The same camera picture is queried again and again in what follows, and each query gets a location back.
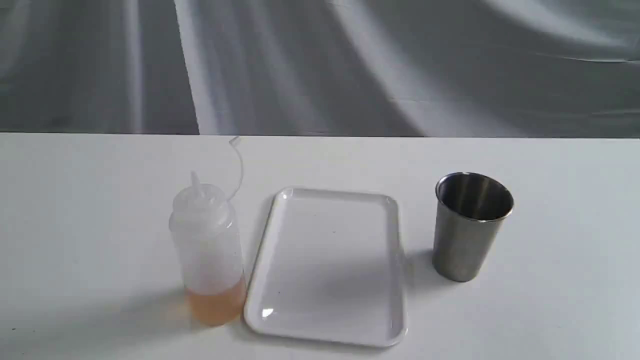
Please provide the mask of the clear squeeze bottle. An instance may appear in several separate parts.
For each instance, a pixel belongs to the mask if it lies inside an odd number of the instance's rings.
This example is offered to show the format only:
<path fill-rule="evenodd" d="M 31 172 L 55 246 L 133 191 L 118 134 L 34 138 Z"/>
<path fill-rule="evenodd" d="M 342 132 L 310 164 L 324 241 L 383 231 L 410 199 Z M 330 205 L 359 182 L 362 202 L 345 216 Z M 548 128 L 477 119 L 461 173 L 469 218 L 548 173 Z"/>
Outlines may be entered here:
<path fill-rule="evenodd" d="M 228 143 L 236 154 L 238 182 L 231 194 L 203 183 L 195 171 L 174 196 L 168 228 L 190 312 L 204 326 L 219 327 L 243 313 L 247 283 L 238 218 L 232 200 L 245 176 L 239 136 Z"/>

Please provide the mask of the stainless steel cup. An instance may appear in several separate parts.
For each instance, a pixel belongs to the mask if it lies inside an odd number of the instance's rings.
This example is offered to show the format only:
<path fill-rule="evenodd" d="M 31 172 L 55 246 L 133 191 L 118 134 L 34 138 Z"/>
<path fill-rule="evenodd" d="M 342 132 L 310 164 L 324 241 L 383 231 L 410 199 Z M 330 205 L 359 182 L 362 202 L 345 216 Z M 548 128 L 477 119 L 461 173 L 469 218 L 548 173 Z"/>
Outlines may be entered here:
<path fill-rule="evenodd" d="M 471 281 L 512 213 L 514 196 L 494 178 L 475 172 L 447 174 L 434 190 L 438 204 L 432 265 L 450 281 Z"/>

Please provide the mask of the white rectangular plastic tray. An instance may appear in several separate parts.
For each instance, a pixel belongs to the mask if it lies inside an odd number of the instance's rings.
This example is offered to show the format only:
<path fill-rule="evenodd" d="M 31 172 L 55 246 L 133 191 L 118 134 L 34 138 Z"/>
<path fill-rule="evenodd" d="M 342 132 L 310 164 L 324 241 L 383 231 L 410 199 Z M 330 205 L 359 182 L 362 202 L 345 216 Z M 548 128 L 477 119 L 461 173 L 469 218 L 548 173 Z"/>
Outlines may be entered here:
<path fill-rule="evenodd" d="M 270 205 L 244 320 L 270 337 L 395 346 L 409 328 L 404 255 L 390 196 L 284 187 Z"/>

